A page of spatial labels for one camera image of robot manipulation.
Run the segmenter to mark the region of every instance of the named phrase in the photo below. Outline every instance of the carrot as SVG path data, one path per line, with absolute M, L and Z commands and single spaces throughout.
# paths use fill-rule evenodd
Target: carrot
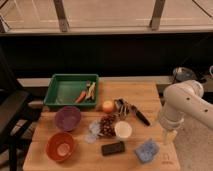
M 82 91 L 81 94 L 78 96 L 78 98 L 75 100 L 75 103 L 80 103 L 82 100 L 84 100 L 85 96 L 86 96 L 86 91 Z

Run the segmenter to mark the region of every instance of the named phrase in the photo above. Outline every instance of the wooden table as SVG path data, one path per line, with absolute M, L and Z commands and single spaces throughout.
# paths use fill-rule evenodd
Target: wooden table
M 131 138 L 125 142 L 122 154 L 103 157 L 101 145 L 116 142 L 114 138 L 101 138 L 93 144 L 85 142 L 89 124 L 105 115 L 100 110 L 104 100 L 124 98 L 136 105 L 153 122 L 161 108 L 154 83 L 141 82 L 100 82 L 99 102 L 95 110 L 83 111 L 79 126 L 71 132 L 77 141 L 73 155 L 63 163 L 56 163 L 45 154 L 47 140 L 59 130 L 53 124 L 55 112 L 43 111 L 30 145 L 24 171 L 179 171 L 180 166 L 173 144 L 162 144 L 162 128 L 159 124 L 146 127 L 135 115 L 127 117 L 133 128 Z M 149 138 L 160 146 L 159 153 L 150 163 L 141 164 L 133 150 Z

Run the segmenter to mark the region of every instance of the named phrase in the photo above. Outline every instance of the purple bowl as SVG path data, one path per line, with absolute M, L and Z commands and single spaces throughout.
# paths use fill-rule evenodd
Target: purple bowl
M 65 106 L 55 115 L 55 125 L 61 131 L 72 131 L 81 120 L 81 111 L 75 106 Z

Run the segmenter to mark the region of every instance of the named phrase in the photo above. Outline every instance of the plastic container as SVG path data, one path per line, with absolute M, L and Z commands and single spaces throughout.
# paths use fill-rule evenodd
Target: plastic container
M 126 141 L 132 135 L 132 127 L 126 121 L 119 121 L 115 124 L 115 135 L 117 140 Z
M 46 93 L 44 104 L 50 108 L 63 106 L 77 106 L 79 108 L 93 108 L 98 100 L 97 74 L 55 74 L 53 75 Z M 95 82 L 95 99 L 75 103 L 88 82 Z

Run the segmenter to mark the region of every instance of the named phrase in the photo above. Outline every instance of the chair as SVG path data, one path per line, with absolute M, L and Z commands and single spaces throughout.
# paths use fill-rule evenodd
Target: chair
M 7 64 L 0 46 L 0 154 L 9 150 L 10 171 L 17 169 L 17 149 L 28 149 L 30 139 L 22 138 L 32 122 L 37 121 L 41 109 L 28 106 L 35 97 L 27 92 L 16 80 Z M 12 134 L 17 122 L 23 119 L 25 123 Z

